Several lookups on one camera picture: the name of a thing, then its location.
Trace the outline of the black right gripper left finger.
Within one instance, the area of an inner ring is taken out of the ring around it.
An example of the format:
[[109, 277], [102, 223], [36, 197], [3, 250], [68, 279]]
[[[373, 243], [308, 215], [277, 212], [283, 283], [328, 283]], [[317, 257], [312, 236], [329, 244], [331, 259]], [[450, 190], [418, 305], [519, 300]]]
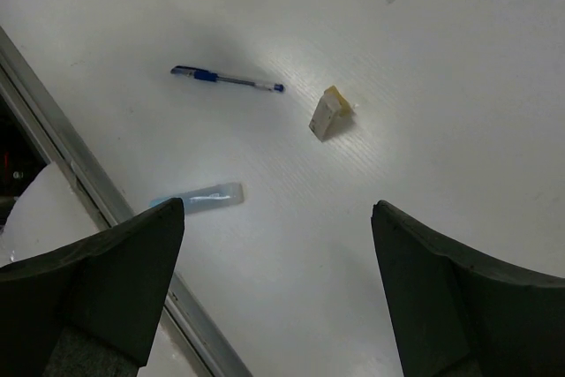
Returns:
[[135, 376], [182, 244], [179, 198], [1, 269], [3, 376]]

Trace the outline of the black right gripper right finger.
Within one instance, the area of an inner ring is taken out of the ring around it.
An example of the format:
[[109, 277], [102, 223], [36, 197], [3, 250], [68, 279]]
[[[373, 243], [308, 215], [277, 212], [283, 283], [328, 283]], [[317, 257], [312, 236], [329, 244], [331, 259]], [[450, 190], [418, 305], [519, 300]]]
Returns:
[[562, 376], [564, 281], [373, 207], [373, 242], [406, 376]]

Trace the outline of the blue ballpoint pen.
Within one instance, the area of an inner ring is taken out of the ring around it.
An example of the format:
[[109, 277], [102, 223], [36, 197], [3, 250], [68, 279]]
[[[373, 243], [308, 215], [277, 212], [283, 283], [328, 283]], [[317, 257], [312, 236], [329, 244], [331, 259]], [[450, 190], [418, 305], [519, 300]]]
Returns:
[[186, 78], [205, 81], [210, 83], [227, 83], [239, 86], [252, 87], [261, 91], [283, 93], [285, 86], [280, 83], [260, 82], [241, 77], [228, 76], [218, 72], [212, 72], [201, 68], [185, 65], [177, 65], [170, 70], [172, 75], [184, 76]]

